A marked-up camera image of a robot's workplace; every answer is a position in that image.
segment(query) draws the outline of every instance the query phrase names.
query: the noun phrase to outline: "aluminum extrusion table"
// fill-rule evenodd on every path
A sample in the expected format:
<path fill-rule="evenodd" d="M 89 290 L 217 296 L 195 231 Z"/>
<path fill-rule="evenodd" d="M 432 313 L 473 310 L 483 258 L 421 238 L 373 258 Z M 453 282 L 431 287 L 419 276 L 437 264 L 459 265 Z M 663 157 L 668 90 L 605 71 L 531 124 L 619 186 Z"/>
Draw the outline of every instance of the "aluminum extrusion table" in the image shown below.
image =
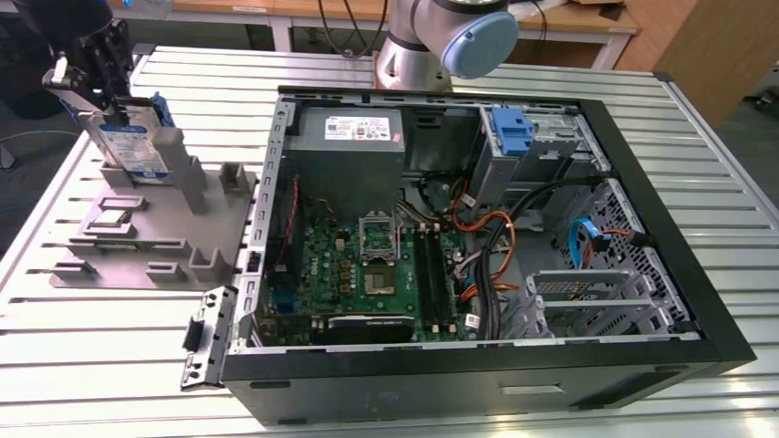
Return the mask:
<path fill-rule="evenodd" d="M 261 172 L 276 87 L 369 88 L 369 59 L 181 47 L 140 58 L 132 93 L 167 97 L 204 167 Z M 779 214 L 677 91 L 651 74 L 503 66 L 456 91 L 600 99 L 665 202 L 757 361 L 615 411 L 300 426 L 287 435 L 776 436 Z M 188 316 L 201 294 L 54 289 L 104 181 L 82 134 L 0 263 L 0 435 L 180 436 L 265 431 L 227 390 L 181 393 Z"/>

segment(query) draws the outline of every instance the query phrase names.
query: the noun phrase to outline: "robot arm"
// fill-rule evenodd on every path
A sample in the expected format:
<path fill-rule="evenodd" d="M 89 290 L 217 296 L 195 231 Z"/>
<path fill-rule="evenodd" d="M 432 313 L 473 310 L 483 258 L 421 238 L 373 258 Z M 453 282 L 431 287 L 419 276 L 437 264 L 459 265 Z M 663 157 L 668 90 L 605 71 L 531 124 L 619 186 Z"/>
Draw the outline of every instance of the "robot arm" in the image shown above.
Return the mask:
<path fill-rule="evenodd" d="M 376 65 L 387 89 L 443 90 L 449 75 L 489 73 L 516 44 L 508 0 L 392 0 L 389 37 Z"/>
<path fill-rule="evenodd" d="M 44 38 L 56 62 L 44 88 L 81 111 L 125 126 L 119 99 L 129 97 L 129 33 L 113 21 L 105 0 L 12 0 L 26 25 Z"/>

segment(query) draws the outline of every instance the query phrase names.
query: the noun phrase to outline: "ram slot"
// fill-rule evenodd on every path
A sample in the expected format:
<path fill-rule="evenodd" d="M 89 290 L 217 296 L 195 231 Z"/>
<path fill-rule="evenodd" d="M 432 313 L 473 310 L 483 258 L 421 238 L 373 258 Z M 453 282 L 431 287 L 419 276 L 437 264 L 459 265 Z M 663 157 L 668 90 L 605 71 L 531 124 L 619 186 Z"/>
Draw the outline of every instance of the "ram slot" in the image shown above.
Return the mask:
<path fill-rule="evenodd" d="M 429 271 L 427 266 L 427 233 L 421 230 L 413 232 L 413 268 L 416 271 L 416 287 L 423 313 L 423 326 L 432 328 L 436 324 L 436 308 L 433 303 L 433 291 L 429 287 Z"/>
<path fill-rule="evenodd" d="M 440 233 L 429 233 L 427 235 L 425 243 L 427 270 L 436 310 L 436 323 L 440 325 L 440 328 L 444 329 L 453 323 L 453 321 L 452 300 L 449 291 L 447 290 L 447 266 L 443 260 L 443 250 L 440 249 Z"/>

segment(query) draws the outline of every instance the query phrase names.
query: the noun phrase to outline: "case bracket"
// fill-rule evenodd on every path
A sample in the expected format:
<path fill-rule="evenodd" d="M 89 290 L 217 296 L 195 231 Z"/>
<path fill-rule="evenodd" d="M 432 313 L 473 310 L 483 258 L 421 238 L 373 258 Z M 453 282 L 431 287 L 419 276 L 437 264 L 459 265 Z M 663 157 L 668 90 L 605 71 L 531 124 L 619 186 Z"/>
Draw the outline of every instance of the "case bracket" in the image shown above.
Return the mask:
<path fill-rule="evenodd" d="M 235 287 L 223 286 L 203 294 L 197 315 L 189 320 L 184 345 L 187 361 L 181 376 L 181 391 L 224 388 L 221 366 L 228 351 Z"/>

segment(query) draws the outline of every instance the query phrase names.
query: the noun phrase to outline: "green circuit board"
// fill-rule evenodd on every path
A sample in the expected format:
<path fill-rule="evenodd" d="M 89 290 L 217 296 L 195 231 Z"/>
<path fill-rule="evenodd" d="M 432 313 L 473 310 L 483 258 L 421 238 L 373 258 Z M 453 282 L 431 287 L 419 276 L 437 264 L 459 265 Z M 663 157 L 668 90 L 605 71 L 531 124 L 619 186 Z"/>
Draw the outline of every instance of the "green circuit board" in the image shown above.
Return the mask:
<path fill-rule="evenodd" d="M 423 327 L 412 233 L 411 228 L 401 228 L 397 242 L 399 258 L 389 264 L 375 264 L 363 263 L 360 260 L 356 225 L 333 227 L 321 224 L 305 230 L 295 314 L 277 318 L 281 345 L 305 345 L 309 317 L 328 315 L 403 315 L 416 320 L 412 341 L 464 338 L 461 330 L 464 316 L 456 315 L 453 294 L 451 294 L 452 313 L 459 320 L 452 327 L 453 332 L 449 332 L 448 327 L 439 328 L 437 332 Z M 365 248 L 385 248 L 387 244 L 391 244 L 387 241 L 387 234 L 365 232 Z M 444 253 L 456 252 L 460 244 L 460 236 L 456 233 L 440 234 L 440 247 Z"/>

